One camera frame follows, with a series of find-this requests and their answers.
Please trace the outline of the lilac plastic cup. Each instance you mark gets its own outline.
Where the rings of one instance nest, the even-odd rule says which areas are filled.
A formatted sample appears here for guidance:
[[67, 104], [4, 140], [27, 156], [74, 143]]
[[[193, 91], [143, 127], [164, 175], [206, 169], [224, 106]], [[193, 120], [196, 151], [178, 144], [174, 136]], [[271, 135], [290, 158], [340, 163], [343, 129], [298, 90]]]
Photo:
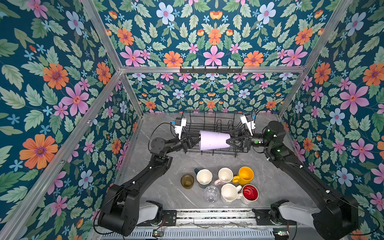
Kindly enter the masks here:
[[227, 133], [200, 131], [199, 149], [200, 151], [210, 151], [229, 148], [227, 140], [230, 138], [230, 134]]

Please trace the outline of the black wire dish rack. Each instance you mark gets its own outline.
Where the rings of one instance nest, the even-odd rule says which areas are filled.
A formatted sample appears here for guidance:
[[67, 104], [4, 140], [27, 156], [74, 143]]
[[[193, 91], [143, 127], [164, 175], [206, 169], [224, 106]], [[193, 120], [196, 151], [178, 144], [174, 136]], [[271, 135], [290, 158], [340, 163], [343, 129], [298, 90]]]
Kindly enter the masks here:
[[[231, 138], [238, 136], [248, 137], [250, 134], [241, 123], [241, 115], [242, 114], [195, 113], [193, 111], [184, 111], [177, 118], [187, 119], [187, 125], [183, 128], [182, 138], [187, 136], [200, 136], [200, 131], [227, 133], [230, 134]], [[187, 152], [211, 155], [221, 154], [236, 157], [238, 154], [247, 153], [248, 151], [249, 150], [234, 150], [233, 148], [200, 151], [198, 143], [192, 144], [192, 148]]]

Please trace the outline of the green mug cream inside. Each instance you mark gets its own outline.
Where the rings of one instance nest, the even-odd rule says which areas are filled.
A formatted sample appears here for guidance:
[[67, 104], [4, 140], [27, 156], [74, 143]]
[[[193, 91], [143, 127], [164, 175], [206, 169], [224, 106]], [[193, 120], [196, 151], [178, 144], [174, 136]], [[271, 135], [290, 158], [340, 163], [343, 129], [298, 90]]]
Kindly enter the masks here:
[[197, 175], [196, 179], [197, 179], [197, 182], [199, 183], [199, 186], [203, 189], [208, 187], [213, 179], [213, 174], [211, 173], [211, 171], [207, 169], [201, 169], [201, 170], [195, 169], [194, 171], [195, 171], [195, 174]]

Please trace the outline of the amber textured glass cup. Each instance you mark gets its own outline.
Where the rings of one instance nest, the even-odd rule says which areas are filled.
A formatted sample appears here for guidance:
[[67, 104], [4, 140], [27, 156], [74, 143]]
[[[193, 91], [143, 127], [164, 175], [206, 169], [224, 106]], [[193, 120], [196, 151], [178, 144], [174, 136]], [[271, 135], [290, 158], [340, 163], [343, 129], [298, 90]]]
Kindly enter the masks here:
[[181, 185], [183, 188], [189, 190], [193, 187], [194, 185], [194, 177], [190, 174], [185, 174], [181, 177]]

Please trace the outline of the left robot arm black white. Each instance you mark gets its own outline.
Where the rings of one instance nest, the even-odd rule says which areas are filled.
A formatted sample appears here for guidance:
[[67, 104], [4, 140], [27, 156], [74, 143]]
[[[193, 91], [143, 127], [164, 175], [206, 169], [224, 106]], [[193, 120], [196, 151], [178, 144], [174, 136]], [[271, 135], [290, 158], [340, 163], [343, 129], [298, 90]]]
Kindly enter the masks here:
[[163, 205], [155, 201], [141, 204], [144, 192], [171, 167], [173, 158], [168, 153], [185, 152], [200, 142], [200, 137], [187, 136], [165, 140], [157, 137], [150, 142], [152, 154], [148, 165], [131, 180], [122, 185], [112, 185], [99, 211], [98, 226], [129, 236], [138, 224], [153, 225], [163, 221]]

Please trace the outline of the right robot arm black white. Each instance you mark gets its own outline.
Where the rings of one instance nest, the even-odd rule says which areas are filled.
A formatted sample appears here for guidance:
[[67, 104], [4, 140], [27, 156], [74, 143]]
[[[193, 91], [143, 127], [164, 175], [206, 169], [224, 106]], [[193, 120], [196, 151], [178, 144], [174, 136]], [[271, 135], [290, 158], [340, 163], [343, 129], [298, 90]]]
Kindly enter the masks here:
[[286, 130], [279, 121], [271, 121], [262, 133], [237, 128], [226, 141], [235, 151], [262, 147], [267, 161], [290, 176], [314, 201], [316, 207], [305, 207], [280, 200], [271, 204], [273, 224], [294, 221], [315, 229], [325, 240], [339, 240], [359, 227], [358, 202], [344, 196], [307, 169], [284, 143]]

